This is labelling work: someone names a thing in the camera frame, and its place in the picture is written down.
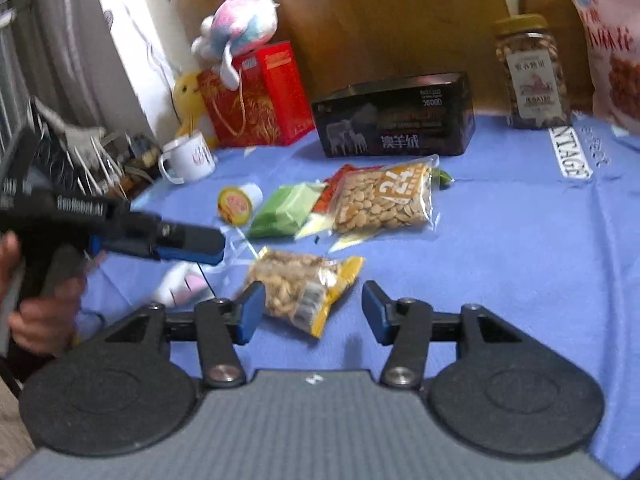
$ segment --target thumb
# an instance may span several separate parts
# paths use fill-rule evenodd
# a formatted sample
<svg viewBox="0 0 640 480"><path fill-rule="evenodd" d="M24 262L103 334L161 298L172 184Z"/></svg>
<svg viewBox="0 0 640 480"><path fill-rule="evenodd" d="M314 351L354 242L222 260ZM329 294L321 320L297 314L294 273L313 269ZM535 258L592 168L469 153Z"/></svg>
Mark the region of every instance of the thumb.
<svg viewBox="0 0 640 480"><path fill-rule="evenodd" d="M20 262L20 242L14 232L7 232L0 241L0 286L11 281L12 272Z"/></svg>

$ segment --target yellow duck plush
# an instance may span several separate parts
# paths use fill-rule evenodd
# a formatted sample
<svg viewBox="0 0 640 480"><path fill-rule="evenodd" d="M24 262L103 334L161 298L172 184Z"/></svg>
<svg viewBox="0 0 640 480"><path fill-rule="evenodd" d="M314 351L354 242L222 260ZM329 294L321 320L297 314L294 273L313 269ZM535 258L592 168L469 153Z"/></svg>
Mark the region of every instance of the yellow duck plush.
<svg viewBox="0 0 640 480"><path fill-rule="evenodd" d="M218 146L218 138L200 93L198 74L199 72L189 72L175 81L174 103L182 121L175 138L188 135L191 128L200 130L209 149L215 150Z"/></svg>

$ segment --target yellow jar lid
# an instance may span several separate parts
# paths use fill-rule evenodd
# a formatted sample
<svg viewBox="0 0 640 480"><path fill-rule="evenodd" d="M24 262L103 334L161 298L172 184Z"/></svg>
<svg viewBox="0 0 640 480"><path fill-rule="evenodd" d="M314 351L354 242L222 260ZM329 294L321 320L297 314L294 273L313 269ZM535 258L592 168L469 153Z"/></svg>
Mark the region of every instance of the yellow jar lid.
<svg viewBox="0 0 640 480"><path fill-rule="evenodd" d="M239 187L225 187L218 195L218 214L228 224L247 224L253 214L253 208L251 199Z"/></svg>
<svg viewBox="0 0 640 480"><path fill-rule="evenodd" d="M540 30L542 28L548 28L548 23L541 14L519 14L498 20L492 25L495 36L517 34L524 30Z"/></svg>

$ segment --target floor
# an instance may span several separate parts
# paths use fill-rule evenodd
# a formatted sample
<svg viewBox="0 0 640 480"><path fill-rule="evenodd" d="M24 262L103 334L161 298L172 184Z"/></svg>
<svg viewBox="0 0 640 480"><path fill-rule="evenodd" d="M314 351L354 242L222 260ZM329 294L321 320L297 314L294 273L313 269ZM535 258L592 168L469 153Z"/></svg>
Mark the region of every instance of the floor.
<svg viewBox="0 0 640 480"><path fill-rule="evenodd" d="M20 420L18 401L0 381L0 477L4 478L32 450L33 444Z"/></svg>

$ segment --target human hand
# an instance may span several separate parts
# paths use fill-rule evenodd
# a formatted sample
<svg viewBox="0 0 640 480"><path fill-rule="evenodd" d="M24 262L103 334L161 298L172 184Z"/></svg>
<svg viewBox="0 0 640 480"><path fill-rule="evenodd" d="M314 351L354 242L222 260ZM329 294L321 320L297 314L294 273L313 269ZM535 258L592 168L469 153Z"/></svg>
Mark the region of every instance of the human hand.
<svg viewBox="0 0 640 480"><path fill-rule="evenodd" d="M7 233L0 242L0 295L4 298L11 285L12 274L20 262L20 242ZM52 298L29 298L18 311L9 315L8 325L14 341L39 355L59 354L71 343L74 321L84 293L84 278L71 278L58 286Z"/></svg>

